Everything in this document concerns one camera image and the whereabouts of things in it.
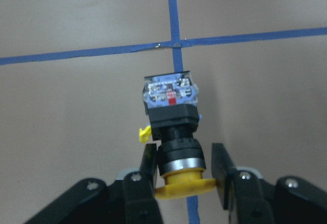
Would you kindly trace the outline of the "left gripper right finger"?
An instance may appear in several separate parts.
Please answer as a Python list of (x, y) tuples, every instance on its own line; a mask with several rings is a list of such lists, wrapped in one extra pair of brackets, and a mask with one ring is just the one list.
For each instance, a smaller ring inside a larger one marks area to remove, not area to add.
[(229, 223), (326, 223), (326, 191), (288, 175), (275, 184), (237, 167), (222, 143), (212, 144), (212, 176)]

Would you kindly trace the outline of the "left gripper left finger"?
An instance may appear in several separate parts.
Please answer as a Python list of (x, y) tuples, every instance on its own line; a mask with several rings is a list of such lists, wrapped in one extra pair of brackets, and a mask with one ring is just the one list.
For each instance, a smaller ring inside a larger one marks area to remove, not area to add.
[(154, 196), (156, 144), (147, 144), (139, 169), (111, 185), (98, 178), (78, 181), (27, 223), (162, 223)]

